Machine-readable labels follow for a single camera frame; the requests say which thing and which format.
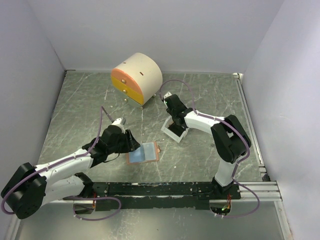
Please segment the pink leather card holder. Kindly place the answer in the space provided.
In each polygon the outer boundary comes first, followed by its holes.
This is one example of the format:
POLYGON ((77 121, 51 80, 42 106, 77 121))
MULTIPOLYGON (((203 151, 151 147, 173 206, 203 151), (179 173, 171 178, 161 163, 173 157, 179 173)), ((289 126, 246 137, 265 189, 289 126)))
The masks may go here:
POLYGON ((160 148, 154 142, 142 143, 141 146, 135 151, 126 154, 126 161, 128 165, 158 162, 160 148))

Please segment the white plastic card bin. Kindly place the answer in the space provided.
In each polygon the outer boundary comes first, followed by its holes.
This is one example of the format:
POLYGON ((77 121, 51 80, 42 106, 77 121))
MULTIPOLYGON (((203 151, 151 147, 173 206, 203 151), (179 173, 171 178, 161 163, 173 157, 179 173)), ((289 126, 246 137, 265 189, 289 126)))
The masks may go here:
POLYGON ((178 126, 174 123, 171 116, 167 117, 164 121, 161 131, 173 139, 175 142, 180 143, 181 140, 188 134, 188 129, 178 126))

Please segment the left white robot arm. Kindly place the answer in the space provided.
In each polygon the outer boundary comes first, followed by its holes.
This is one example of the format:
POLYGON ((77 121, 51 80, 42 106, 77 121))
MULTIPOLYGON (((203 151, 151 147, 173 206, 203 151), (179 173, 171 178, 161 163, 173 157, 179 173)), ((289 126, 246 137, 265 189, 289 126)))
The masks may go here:
POLYGON ((130 153, 140 146, 129 129, 109 125, 101 136, 66 157, 38 165, 24 163, 0 194, 1 210, 23 220, 55 200, 89 199, 94 183, 84 172, 106 163, 109 155, 130 153))

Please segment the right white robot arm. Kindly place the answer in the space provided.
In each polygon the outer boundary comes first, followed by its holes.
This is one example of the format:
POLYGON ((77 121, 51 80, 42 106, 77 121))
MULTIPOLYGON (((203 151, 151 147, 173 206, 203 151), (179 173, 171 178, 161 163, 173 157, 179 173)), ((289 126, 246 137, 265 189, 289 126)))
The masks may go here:
POLYGON ((218 170, 212 179, 212 193, 223 199, 230 192, 236 165, 249 154, 250 138, 235 115, 218 117, 204 114, 185 106, 176 94, 168 92, 163 98, 169 117, 161 130, 171 139, 180 143, 188 130, 196 129, 211 134, 220 156, 218 170))

